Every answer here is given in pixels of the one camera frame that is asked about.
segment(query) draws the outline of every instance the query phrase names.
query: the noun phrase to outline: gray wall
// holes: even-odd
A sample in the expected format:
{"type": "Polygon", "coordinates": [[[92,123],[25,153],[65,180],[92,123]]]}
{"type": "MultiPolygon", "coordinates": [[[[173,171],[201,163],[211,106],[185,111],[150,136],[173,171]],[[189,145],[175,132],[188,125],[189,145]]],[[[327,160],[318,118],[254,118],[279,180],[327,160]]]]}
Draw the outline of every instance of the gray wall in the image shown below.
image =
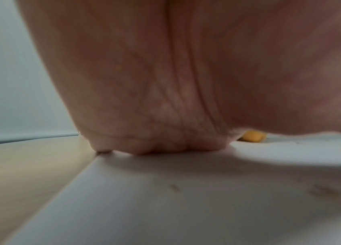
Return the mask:
{"type": "Polygon", "coordinates": [[[0,0],[0,141],[76,134],[12,0],[0,0]]]}

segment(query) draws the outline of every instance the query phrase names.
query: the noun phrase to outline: wrinkled skin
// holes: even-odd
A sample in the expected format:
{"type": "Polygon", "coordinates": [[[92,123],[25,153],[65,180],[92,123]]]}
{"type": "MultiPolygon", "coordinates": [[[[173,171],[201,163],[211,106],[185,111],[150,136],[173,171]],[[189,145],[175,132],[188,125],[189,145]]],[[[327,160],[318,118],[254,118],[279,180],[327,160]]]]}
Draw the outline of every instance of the wrinkled skin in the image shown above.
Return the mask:
{"type": "Polygon", "coordinates": [[[18,0],[97,151],[341,132],[341,0],[18,0]]]}

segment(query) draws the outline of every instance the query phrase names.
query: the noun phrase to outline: stain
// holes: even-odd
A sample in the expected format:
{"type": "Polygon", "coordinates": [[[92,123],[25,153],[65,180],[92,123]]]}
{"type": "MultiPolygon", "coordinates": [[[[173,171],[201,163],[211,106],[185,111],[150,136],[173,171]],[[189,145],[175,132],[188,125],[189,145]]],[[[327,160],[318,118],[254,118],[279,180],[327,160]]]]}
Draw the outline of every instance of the stain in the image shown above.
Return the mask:
{"type": "Polygon", "coordinates": [[[340,200],[341,190],[336,190],[328,186],[314,184],[312,189],[308,190],[308,193],[323,199],[340,200]]]}
{"type": "Polygon", "coordinates": [[[176,192],[176,193],[179,193],[179,192],[180,192],[180,187],[178,187],[178,186],[175,185],[175,184],[170,184],[170,185],[169,185],[169,188],[170,188],[171,190],[173,190],[174,192],[176,192]]]}

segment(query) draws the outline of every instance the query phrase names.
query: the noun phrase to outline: skin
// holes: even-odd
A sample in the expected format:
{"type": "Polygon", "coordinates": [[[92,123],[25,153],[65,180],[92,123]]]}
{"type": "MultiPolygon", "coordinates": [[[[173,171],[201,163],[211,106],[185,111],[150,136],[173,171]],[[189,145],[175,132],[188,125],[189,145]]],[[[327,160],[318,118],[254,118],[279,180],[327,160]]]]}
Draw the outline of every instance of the skin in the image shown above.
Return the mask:
{"type": "Polygon", "coordinates": [[[341,0],[17,0],[92,147],[341,132],[341,0]]]}

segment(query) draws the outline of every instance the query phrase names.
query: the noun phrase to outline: wooden table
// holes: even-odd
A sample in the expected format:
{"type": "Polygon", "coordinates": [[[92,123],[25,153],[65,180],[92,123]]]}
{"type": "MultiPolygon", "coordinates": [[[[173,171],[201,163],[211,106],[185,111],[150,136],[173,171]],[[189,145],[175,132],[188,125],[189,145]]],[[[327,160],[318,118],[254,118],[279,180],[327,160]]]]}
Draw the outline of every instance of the wooden table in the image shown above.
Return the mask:
{"type": "Polygon", "coordinates": [[[0,241],[96,156],[81,136],[0,144],[0,241]]]}

